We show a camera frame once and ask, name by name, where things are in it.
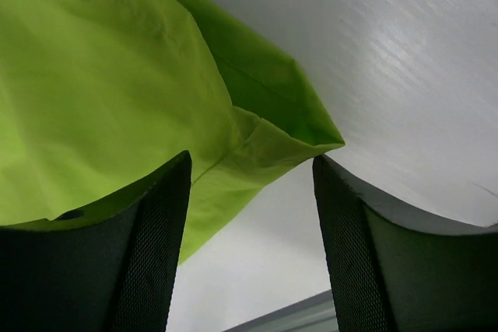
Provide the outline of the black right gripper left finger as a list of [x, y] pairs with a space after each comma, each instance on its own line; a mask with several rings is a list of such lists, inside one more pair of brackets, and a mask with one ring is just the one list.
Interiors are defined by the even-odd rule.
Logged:
[[163, 331], [191, 190], [183, 151], [54, 220], [1, 229], [3, 331]]

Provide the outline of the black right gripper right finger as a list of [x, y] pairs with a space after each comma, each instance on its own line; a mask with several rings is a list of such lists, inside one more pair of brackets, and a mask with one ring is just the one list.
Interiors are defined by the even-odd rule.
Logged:
[[497, 227], [423, 211], [313, 161], [314, 195], [341, 331], [495, 331]]

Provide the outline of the lime green shorts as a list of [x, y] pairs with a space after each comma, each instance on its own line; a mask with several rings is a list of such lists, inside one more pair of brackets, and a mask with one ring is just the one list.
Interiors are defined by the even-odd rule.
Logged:
[[182, 151], [187, 260], [344, 140], [300, 66], [209, 0], [1, 0], [1, 224], [58, 216]]

